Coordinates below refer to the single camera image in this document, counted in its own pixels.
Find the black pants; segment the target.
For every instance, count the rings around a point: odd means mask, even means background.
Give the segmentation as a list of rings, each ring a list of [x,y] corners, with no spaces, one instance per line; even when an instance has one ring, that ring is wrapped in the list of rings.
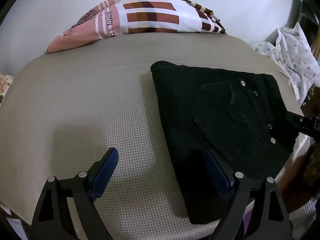
[[[216,154],[235,172],[276,177],[298,137],[275,78],[159,61],[151,66],[170,159],[189,221],[220,219],[232,182]]]

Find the white dotted crumpled cloth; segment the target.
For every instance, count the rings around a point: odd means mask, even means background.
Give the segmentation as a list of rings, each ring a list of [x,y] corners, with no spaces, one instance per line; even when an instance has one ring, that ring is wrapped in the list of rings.
[[[278,28],[277,33],[275,45],[263,41],[251,47],[281,68],[281,72],[289,77],[289,84],[299,105],[303,105],[311,87],[319,87],[319,63],[299,23],[294,28]]]

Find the floral pillow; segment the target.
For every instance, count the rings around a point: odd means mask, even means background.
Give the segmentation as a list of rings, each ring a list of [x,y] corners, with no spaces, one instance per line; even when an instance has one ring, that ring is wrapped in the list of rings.
[[[14,76],[0,74],[0,103],[2,103],[8,89],[14,81]]]

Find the pink plaid folded blanket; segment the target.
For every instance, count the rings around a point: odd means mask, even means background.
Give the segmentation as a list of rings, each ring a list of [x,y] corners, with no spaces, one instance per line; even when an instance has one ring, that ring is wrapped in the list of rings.
[[[225,32],[212,10],[190,0],[106,0],[57,36],[47,52],[130,34]]]

